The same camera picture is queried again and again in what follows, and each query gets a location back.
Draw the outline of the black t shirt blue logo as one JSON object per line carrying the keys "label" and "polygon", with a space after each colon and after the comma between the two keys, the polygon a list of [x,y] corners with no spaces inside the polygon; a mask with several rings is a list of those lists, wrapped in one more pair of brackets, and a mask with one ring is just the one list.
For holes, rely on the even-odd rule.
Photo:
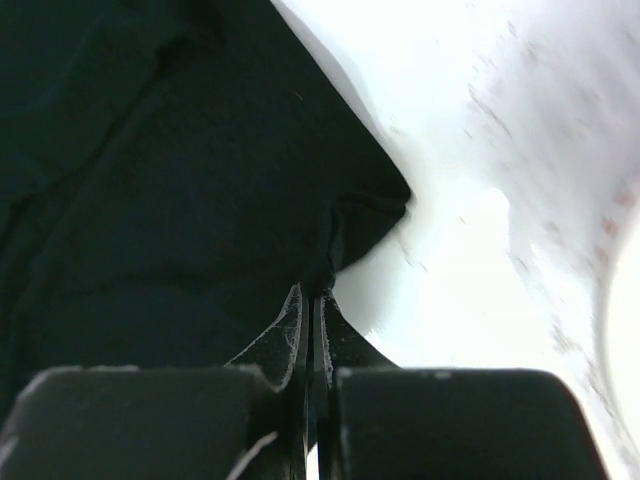
{"label": "black t shirt blue logo", "polygon": [[410,188],[269,1],[1,5],[1,409],[58,366],[223,364]]}

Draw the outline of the white plastic laundry basket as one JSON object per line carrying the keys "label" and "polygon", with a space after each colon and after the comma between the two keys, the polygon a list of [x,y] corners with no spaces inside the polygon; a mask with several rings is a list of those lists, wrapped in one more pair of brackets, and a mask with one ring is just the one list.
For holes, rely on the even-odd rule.
{"label": "white plastic laundry basket", "polygon": [[639,173],[620,181],[601,216],[597,352],[616,450],[639,477]]}

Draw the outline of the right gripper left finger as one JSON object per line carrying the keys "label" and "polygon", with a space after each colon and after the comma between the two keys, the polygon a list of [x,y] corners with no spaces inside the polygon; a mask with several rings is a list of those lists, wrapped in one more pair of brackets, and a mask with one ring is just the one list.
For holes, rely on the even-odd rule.
{"label": "right gripper left finger", "polygon": [[222,366],[40,372],[1,432],[5,479],[302,479],[308,304]]}

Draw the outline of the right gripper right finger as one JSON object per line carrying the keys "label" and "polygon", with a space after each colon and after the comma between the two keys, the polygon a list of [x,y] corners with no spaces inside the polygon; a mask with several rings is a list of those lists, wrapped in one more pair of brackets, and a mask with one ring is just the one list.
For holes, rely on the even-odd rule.
{"label": "right gripper right finger", "polygon": [[311,307],[323,479],[603,479],[580,406],[531,369],[403,369],[342,317]]}

